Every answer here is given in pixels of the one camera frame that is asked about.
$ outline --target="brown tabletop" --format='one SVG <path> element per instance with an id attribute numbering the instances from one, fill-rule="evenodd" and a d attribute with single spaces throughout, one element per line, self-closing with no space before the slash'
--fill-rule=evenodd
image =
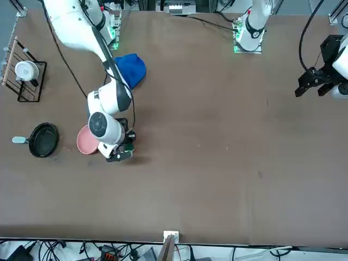
<path id="1" fill-rule="evenodd" d="M 86 100 L 42 12 L 30 10 L 15 35 L 48 62 L 47 80 L 37 104 L 0 91 L 0 235 L 161 241 L 178 230 L 186 243 L 345 246 L 348 103 L 315 89 L 295 98 L 307 19 L 271 17 L 263 54 L 253 55 L 234 54 L 229 31 L 131 12 L 115 56 L 137 53 L 147 66 L 134 90 L 138 139 L 134 159 L 107 164 L 78 151 Z M 314 18 L 308 67 L 333 33 L 327 17 Z M 86 92 L 102 85 L 94 54 L 62 50 Z M 45 121 L 61 135 L 52 157 L 11 143 Z"/>

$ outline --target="bowl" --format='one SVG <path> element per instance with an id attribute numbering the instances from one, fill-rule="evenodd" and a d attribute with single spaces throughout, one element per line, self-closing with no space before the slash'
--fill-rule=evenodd
<path id="1" fill-rule="evenodd" d="M 82 154 L 93 154 L 98 150 L 99 141 L 93 136 L 88 125 L 86 125 L 78 133 L 76 144 Z"/>

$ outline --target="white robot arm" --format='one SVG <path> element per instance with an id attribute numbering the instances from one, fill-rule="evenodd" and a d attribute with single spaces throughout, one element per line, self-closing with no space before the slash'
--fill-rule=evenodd
<path id="1" fill-rule="evenodd" d="M 348 34 L 341 39 L 341 44 L 332 67 L 347 81 L 335 85 L 331 91 L 334 98 L 348 98 Z"/>
<path id="2" fill-rule="evenodd" d="M 262 40 L 271 11 L 270 0 L 253 0 L 251 9 L 241 18 L 243 28 L 236 39 L 236 44 L 248 52 L 256 50 Z"/>
<path id="3" fill-rule="evenodd" d="M 129 108 L 132 94 L 108 49 L 113 40 L 109 13 L 101 11 L 97 0 L 44 0 L 43 6 L 59 40 L 68 47 L 94 52 L 111 77 L 111 82 L 88 94 L 88 125 L 100 141 L 99 151 L 109 161 L 132 157 L 132 146 L 120 145 L 125 141 L 129 145 L 135 134 L 128 130 L 127 120 L 112 117 Z"/>

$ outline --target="black wire rack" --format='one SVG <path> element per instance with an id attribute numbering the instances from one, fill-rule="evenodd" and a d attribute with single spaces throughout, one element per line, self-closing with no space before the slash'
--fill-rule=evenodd
<path id="1" fill-rule="evenodd" d="M 38 61 L 27 48 L 24 47 L 15 37 L 12 48 L 5 47 L 5 61 L 3 62 L 4 70 L 1 77 L 1 85 L 6 86 L 12 92 L 17 94 L 18 102 L 39 102 L 42 93 L 42 86 L 45 80 L 47 62 Z M 22 81 L 17 78 L 15 66 L 20 61 L 31 61 L 39 69 L 39 76 L 36 80 Z"/>

